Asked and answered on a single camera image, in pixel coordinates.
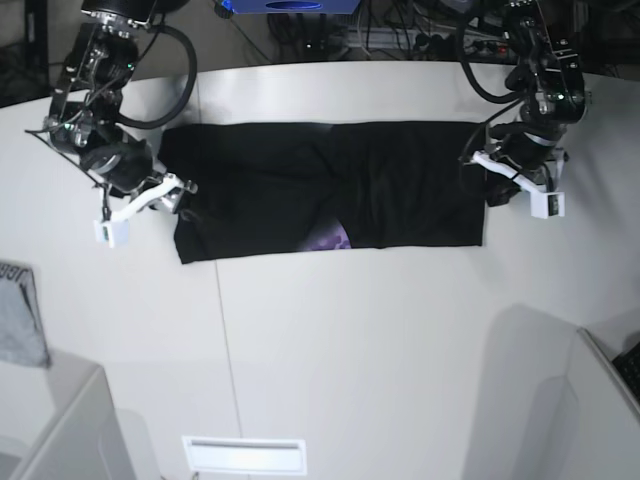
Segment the black garment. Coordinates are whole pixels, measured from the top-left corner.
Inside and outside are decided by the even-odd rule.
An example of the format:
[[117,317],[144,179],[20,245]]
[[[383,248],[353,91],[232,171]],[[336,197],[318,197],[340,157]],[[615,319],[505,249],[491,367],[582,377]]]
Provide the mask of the black garment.
[[[352,248],[481,245],[484,201],[461,191],[458,169],[475,126],[245,124],[166,131],[160,160],[199,186],[176,229],[180,258],[295,252],[315,227],[336,220]],[[482,169],[463,172],[466,189],[481,191]]]

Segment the cable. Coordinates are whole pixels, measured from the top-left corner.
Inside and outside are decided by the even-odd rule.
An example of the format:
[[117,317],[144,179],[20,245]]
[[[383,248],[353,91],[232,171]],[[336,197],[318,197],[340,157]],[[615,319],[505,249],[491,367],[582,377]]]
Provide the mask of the cable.
[[364,52],[364,54],[371,58],[371,52],[364,46],[364,41],[362,40],[362,29],[360,25],[362,24],[362,12],[364,11],[364,3],[360,4],[360,9],[358,10],[358,19],[356,20],[356,32],[358,33],[358,43],[360,44],[360,50]]
[[409,39],[409,30],[407,30],[407,25],[404,23],[404,17],[402,16],[402,12],[400,11],[400,7],[396,3],[396,0],[392,0],[393,6],[398,12],[398,16],[400,17],[400,23],[402,24],[402,29],[404,30],[404,36],[407,38],[407,60],[413,59],[413,54],[411,52],[411,40]]
[[271,59],[269,57],[267,57],[267,55],[262,50],[260,50],[260,47],[258,47],[253,42],[253,40],[251,40],[249,38],[249,36],[246,33],[244,33],[244,30],[242,30],[242,28],[240,28],[240,26],[236,23],[236,21],[233,18],[230,18],[229,22],[231,22],[231,25],[233,25],[235,27],[235,29],[238,30],[238,32],[240,32],[240,35],[242,35],[244,37],[244,39],[247,41],[247,43],[249,43],[249,45],[251,45],[253,47],[253,49],[256,52],[258,52],[260,54],[260,56],[267,61],[267,63],[269,65],[273,65],[273,62],[271,61]]
[[491,122],[493,122],[496,118],[500,117],[501,115],[504,115],[509,110],[515,108],[521,102],[522,102],[522,99],[518,99],[515,102],[510,103],[509,105],[504,107],[502,110],[500,110],[500,111],[494,113],[493,115],[491,115],[484,122],[478,124],[478,126],[473,131],[473,133],[471,134],[471,136],[469,137],[467,142],[464,144],[464,147],[462,148],[462,152],[460,153],[460,156],[458,157],[458,161],[460,162],[460,164],[464,164],[466,162],[467,156],[468,156],[468,153],[469,153],[469,147],[471,146],[473,141],[476,139],[476,137],[480,134],[480,132],[482,132],[483,130],[486,130],[487,126]]
[[187,76],[187,84],[184,87],[184,91],[182,95],[174,105],[174,107],[164,116],[160,117],[157,120],[152,121],[142,121],[142,120],[133,120],[121,113],[118,113],[117,122],[127,127],[138,128],[140,130],[154,130],[156,128],[160,128],[163,125],[169,123],[175,117],[177,117],[184,107],[189,103],[189,98],[191,97],[191,92],[193,92],[193,87],[196,84],[196,77],[198,76],[198,59],[196,57],[196,51],[193,48],[193,44],[189,40],[184,33],[180,30],[177,30],[168,25],[156,25],[149,29],[149,32],[155,33],[159,31],[160,33],[164,33],[165,35],[169,35],[173,37],[175,40],[180,42],[187,52],[187,57],[189,59],[189,74]]
[[[468,153],[469,153],[469,147],[471,146],[473,141],[476,139],[476,137],[480,134],[480,132],[482,132],[483,130],[486,130],[487,126],[489,126],[491,124],[491,122],[493,122],[496,118],[500,117],[501,115],[504,115],[509,110],[515,108],[521,102],[522,102],[522,99],[518,99],[515,102],[513,102],[513,103],[507,105],[506,107],[504,107],[502,110],[499,110],[498,112],[494,113],[489,118],[487,118],[484,122],[479,123],[478,126],[476,127],[476,129],[473,131],[473,133],[469,136],[469,139],[467,140],[467,142],[464,144],[464,147],[462,148],[462,152],[460,154],[460,157],[458,157],[458,185],[460,186],[460,190],[462,190],[463,193],[465,193],[465,194],[467,194],[467,195],[469,195],[471,197],[484,198],[484,199],[486,199],[487,196],[492,193],[492,192],[483,192],[482,195],[478,195],[476,193],[469,192],[469,190],[467,190],[467,188],[465,187],[464,181],[462,179],[462,169],[464,168],[465,162],[467,161],[467,157],[468,157]],[[511,180],[511,181],[515,180],[515,178],[518,177],[522,173],[522,170],[516,168],[516,172],[517,172],[516,175],[514,175],[509,180]]]
[[58,155],[60,155],[62,158],[64,158],[67,162],[69,162],[71,165],[73,165],[75,168],[77,168],[80,172],[82,172],[84,174],[85,177],[89,178],[92,182],[93,182],[93,186],[94,187],[99,187],[100,183],[98,181],[96,181],[95,178],[93,178],[91,175],[89,175],[88,172],[85,172],[82,168],[80,168],[80,165],[78,165],[76,162],[74,162],[73,160],[71,160],[69,157],[67,157],[64,153],[62,153],[61,151],[59,151],[56,148],[53,148],[51,145],[49,145],[49,142],[47,142],[44,138],[39,137],[37,134],[26,131],[29,135],[32,135],[34,138],[37,138],[39,141],[41,141],[42,143],[44,143],[47,148],[53,150],[54,152],[56,152]]
[[98,98],[100,95],[102,95],[104,92],[106,92],[109,88],[111,88],[111,85],[113,85],[114,83],[122,80],[127,74],[128,74],[128,70],[125,70],[124,72],[122,72],[120,75],[118,75],[117,77],[109,80],[107,83],[105,83],[100,89],[98,89],[93,95],[91,95],[82,105],[82,107],[80,108],[79,111],[77,111],[74,115],[72,115],[70,118],[66,119],[66,120],[62,120],[60,121],[57,125],[53,125],[51,127],[47,127],[47,128],[43,128],[41,130],[25,130],[26,133],[29,133],[31,135],[37,135],[40,133],[53,133],[53,132],[57,132],[58,130],[60,130],[62,127],[64,127],[65,125],[74,123],[78,118],[80,118],[80,116],[84,113],[84,110],[91,105],[94,100],[96,98]]
[[383,53],[383,54],[385,54],[387,57],[392,58],[393,60],[397,60],[397,61],[400,61],[400,62],[402,61],[402,59],[401,59],[401,58],[398,58],[398,57],[396,57],[395,55],[390,54],[390,53],[389,53],[389,52],[387,52],[386,50],[379,49],[379,50],[372,50],[372,51],[371,51],[371,53],[377,53],[377,52]]
[[[164,25],[164,21],[166,18],[167,18],[167,14],[163,13],[162,18],[160,19],[160,22],[158,22],[157,25]],[[147,48],[144,49],[144,51],[142,52],[142,55],[140,55],[140,58],[138,58],[138,61],[136,62],[136,64],[139,64],[142,61],[142,59],[147,56],[147,53],[149,53],[149,50],[151,50],[151,47],[153,47],[153,44],[156,43],[156,40],[158,39],[159,35],[160,35],[160,30],[156,30],[156,33],[153,35],[153,38],[149,42],[149,45],[147,45]]]
[[373,18],[373,0],[369,0],[367,10],[369,10],[369,18],[367,19],[367,50],[369,50],[369,37],[371,36],[371,19]]
[[458,20],[458,26],[456,28],[456,39],[455,39],[458,61],[462,66],[462,70],[464,71],[464,74],[467,77],[467,80],[469,81],[471,88],[473,88],[476,91],[476,93],[480,95],[482,98],[484,98],[487,102],[497,103],[497,104],[513,102],[514,100],[520,98],[522,96],[522,93],[511,92],[511,93],[507,93],[506,95],[497,96],[487,92],[478,83],[478,80],[473,74],[473,70],[471,70],[469,59],[467,58],[467,55],[464,51],[464,35],[467,30],[467,25],[474,17],[478,15],[477,11],[480,10],[479,5],[480,5],[480,1],[476,0],[466,13],[460,15],[460,19]]

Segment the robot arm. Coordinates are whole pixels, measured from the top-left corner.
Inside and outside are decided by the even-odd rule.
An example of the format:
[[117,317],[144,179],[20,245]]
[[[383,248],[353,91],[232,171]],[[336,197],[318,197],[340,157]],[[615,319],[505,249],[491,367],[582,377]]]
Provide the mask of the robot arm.
[[[583,117],[586,106],[578,55],[561,35],[551,35],[537,0],[511,0],[498,8],[505,39],[519,56],[518,65],[505,81],[511,93],[496,96],[486,92],[476,81],[463,46],[467,24],[486,13],[479,5],[476,2],[460,19],[458,59],[469,83],[482,98],[498,104],[513,102],[511,106],[520,105],[520,109],[512,123],[482,125],[481,131],[484,133],[486,127],[490,142],[484,151],[473,155],[465,148],[461,161],[481,165],[490,172],[489,206],[508,203],[522,189],[531,195],[533,216],[563,216],[564,194],[556,189],[565,155],[557,145],[568,125]],[[550,175],[548,164],[555,170],[555,177]]]
[[[136,140],[119,124],[155,129],[175,118],[186,106],[197,75],[195,51],[189,39],[161,23],[152,25],[155,0],[85,0],[82,11],[92,21],[84,23],[57,81],[44,128],[58,152],[77,155],[79,167],[100,177],[102,218],[96,222],[100,241],[114,247],[125,243],[128,219],[145,207],[177,213],[197,186],[158,170],[159,163],[144,140]],[[184,46],[189,76],[176,105],[151,122],[132,120],[120,113],[122,88],[146,52],[139,54],[137,33],[146,29],[167,34]],[[87,90],[84,101],[69,100],[73,90]],[[131,203],[113,212],[109,197],[129,196]]]

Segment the black cable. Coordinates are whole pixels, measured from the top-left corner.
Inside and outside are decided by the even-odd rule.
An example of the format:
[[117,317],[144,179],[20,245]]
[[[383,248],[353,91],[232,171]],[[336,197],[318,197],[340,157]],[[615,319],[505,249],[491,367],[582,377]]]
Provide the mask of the black cable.
[[392,0],[393,1],[393,6],[396,9],[396,12],[398,12],[398,16],[400,17],[400,23],[402,24],[402,29],[404,30],[404,36],[407,38],[407,60],[412,60],[413,58],[413,54],[411,51],[411,40],[409,39],[409,30],[407,30],[407,25],[404,23],[404,17],[402,16],[402,12],[400,11],[400,7],[398,6],[398,3],[396,2],[396,0]]
[[472,5],[472,7],[466,13],[460,15],[460,19],[458,20],[458,26],[456,28],[456,39],[455,39],[458,61],[462,66],[462,70],[464,71],[464,74],[467,77],[467,80],[471,85],[471,88],[473,88],[478,95],[484,98],[487,102],[497,103],[497,104],[510,103],[520,98],[522,96],[522,93],[511,92],[511,93],[507,93],[506,95],[497,96],[487,92],[478,83],[478,80],[473,74],[473,70],[471,70],[469,59],[467,58],[467,55],[464,51],[464,35],[465,35],[465,32],[467,31],[467,25],[473,18],[475,18],[478,15],[478,11],[480,11],[479,5],[480,5],[479,0],[476,0]]
[[[165,24],[164,21],[166,18],[167,18],[167,14],[163,13],[162,18],[160,19],[160,22],[158,22],[158,24],[154,26],[164,25]],[[147,56],[147,53],[149,53],[149,50],[151,50],[151,47],[153,47],[153,44],[156,43],[156,40],[158,39],[159,36],[160,36],[160,30],[156,29],[156,33],[153,35],[153,38],[149,42],[149,45],[147,45],[147,48],[144,49],[144,51],[142,52],[142,54],[140,55],[136,63],[140,63],[142,59]]]
[[555,192],[556,187],[555,187],[555,182],[553,181],[553,177],[551,176],[551,170],[549,170],[549,167],[547,166],[546,162],[542,162],[542,165],[540,166],[545,172],[545,183],[547,186],[547,192]]
[[93,178],[91,175],[89,175],[88,172],[85,172],[82,168],[80,168],[80,165],[78,165],[76,162],[74,162],[73,160],[71,160],[69,157],[67,157],[64,153],[60,152],[59,150],[57,150],[56,148],[53,148],[51,145],[49,145],[49,143],[42,137],[39,137],[37,134],[32,133],[27,131],[27,133],[29,135],[32,135],[34,138],[37,138],[39,141],[41,141],[42,143],[44,143],[47,148],[53,150],[54,152],[56,152],[58,155],[60,155],[62,158],[64,158],[67,162],[69,162],[71,165],[73,165],[75,168],[77,168],[80,172],[82,172],[84,174],[85,177],[89,178],[92,182],[93,182],[93,186],[94,187],[99,187],[100,183],[96,181],[95,178]]
[[61,120],[56,125],[53,125],[51,127],[46,127],[46,128],[41,129],[41,130],[25,130],[25,132],[29,133],[31,135],[39,134],[39,133],[53,133],[53,132],[56,132],[56,131],[60,130],[66,124],[70,124],[70,123],[75,122],[78,118],[80,118],[82,116],[82,114],[84,113],[84,110],[88,106],[90,106],[96,100],[96,98],[98,98],[100,95],[102,95],[104,92],[106,92],[111,87],[111,85],[113,85],[114,83],[122,80],[127,75],[128,75],[128,70],[125,70],[120,75],[118,75],[117,77],[112,78],[107,83],[105,83],[93,95],[91,95],[89,98],[87,98],[87,100],[84,102],[84,104],[82,105],[80,110],[78,110],[70,118],[67,118],[65,120]]
[[264,58],[264,59],[267,61],[267,63],[268,63],[269,65],[273,65],[273,62],[271,61],[271,59],[270,59],[269,57],[267,57],[267,55],[266,55],[262,50],[260,50],[260,47],[258,47],[258,46],[253,42],[253,40],[251,40],[251,39],[249,38],[249,36],[248,36],[246,33],[244,33],[244,30],[242,30],[242,28],[240,28],[240,26],[235,22],[235,20],[234,20],[233,18],[230,18],[230,19],[229,19],[229,22],[231,22],[231,25],[233,25],[233,26],[235,27],[235,29],[236,29],[236,30],[238,30],[238,32],[240,32],[240,35],[242,35],[242,36],[244,37],[244,39],[247,41],[247,43],[248,43],[249,45],[251,45],[251,46],[253,47],[253,49],[254,49],[256,52],[258,52],[258,53],[260,54],[260,56],[261,56],[262,58]]
[[[469,190],[467,190],[467,188],[465,187],[464,181],[462,179],[462,170],[463,170],[463,168],[465,166],[465,162],[467,161],[467,158],[468,158],[469,147],[471,146],[473,141],[476,139],[476,137],[480,134],[480,132],[482,132],[483,130],[486,130],[487,126],[489,124],[491,124],[491,122],[493,122],[496,118],[500,117],[501,115],[504,115],[509,110],[515,108],[521,102],[522,102],[522,99],[518,99],[515,102],[513,102],[513,103],[507,105],[506,107],[504,107],[502,110],[499,110],[498,112],[494,113],[489,118],[487,118],[484,122],[479,123],[478,126],[476,127],[476,129],[471,134],[471,136],[469,136],[469,139],[464,144],[464,147],[462,148],[462,153],[460,154],[460,157],[458,158],[458,185],[460,186],[460,190],[462,190],[463,193],[465,193],[465,194],[467,194],[467,195],[469,195],[471,197],[486,199],[492,193],[492,191],[495,191],[497,187],[501,186],[501,185],[496,185],[491,192],[483,192],[481,195],[473,193],[473,192],[469,192]],[[523,172],[522,172],[521,169],[516,168],[516,174],[513,177],[511,177],[509,180],[510,181],[515,180],[516,177],[520,176],[522,173]]]
[[515,135],[518,133],[528,133],[547,140],[553,140],[554,137],[557,137],[558,132],[557,129],[544,129],[526,122],[500,123],[491,127],[489,131],[491,133],[491,138],[495,138],[496,140],[502,140],[507,135]]
[[369,36],[371,35],[371,18],[373,17],[373,0],[369,0],[369,20],[367,21],[367,50],[369,50]]
[[389,52],[387,52],[386,50],[379,49],[379,50],[372,50],[372,51],[371,51],[371,53],[376,53],[376,52],[383,53],[383,54],[385,54],[387,57],[392,58],[393,60],[398,60],[398,61],[400,61],[400,62],[402,61],[402,59],[401,59],[401,58],[398,58],[398,57],[396,57],[395,55],[390,54],[390,53],[389,53]]
[[469,154],[469,147],[471,146],[473,141],[476,139],[476,137],[480,134],[480,132],[482,132],[483,130],[486,130],[487,125],[489,125],[491,122],[493,122],[500,115],[504,115],[505,113],[507,113],[512,108],[515,108],[520,102],[522,102],[522,99],[518,99],[515,102],[510,103],[509,105],[504,107],[502,110],[499,110],[498,112],[496,112],[493,115],[491,115],[484,122],[478,124],[478,126],[473,131],[473,133],[471,134],[471,136],[469,137],[467,142],[464,144],[464,147],[462,148],[462,152],[460,153],[460,157],[458,157],[458,161],[460,162],[460,164],[464,164],[467,161],[467,157],[468,157],[468,154]]
[[149,32],[155,33],[159,31],[160,33],[164,33],[165,35],[169,35],[173,37],[178,42],[182,44],[185,51],[187,52],[187,57],[189,59],[189,74],[187,76],[187,84],[184,87],[184,91],[182,95],[174,105],[174,107],[164,116],[160,117],[157,120],[152,121],[142,121],[142,120],[133,120],[131,118],[118,113],[117,122],[127,127],[138,128],[140,130],[154,130],[156,128],[160,128],[163,125],[169,123],[175,117],[177,117],[184,107],[189,103],[189,98],[191,97],[191,93],[193,92],[193,87],[196,84],[196,78],[198,76],[198,58],[196,57],[196,51],[193,48],[193,44],[189,40],[184,33],[180,30],[177,30],[168,25],[155,25],[149,29]]

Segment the white cable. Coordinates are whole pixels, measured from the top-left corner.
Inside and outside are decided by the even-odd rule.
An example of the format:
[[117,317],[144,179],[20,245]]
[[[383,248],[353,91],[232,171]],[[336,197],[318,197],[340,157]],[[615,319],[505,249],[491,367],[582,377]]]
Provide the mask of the white cable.
[[371,58],[371,52],[367,50],[367,47],[364,46],[364,42],[362,41],[362,30],[360,30],[360,22],[362,21],[362,11],[364,10],[364,2],[360,5],[360,11],[358,12],[358,20],[356,22],[356,31],[358,32],[358,41],[360,42],[360,49],[367,55],[367,57]]

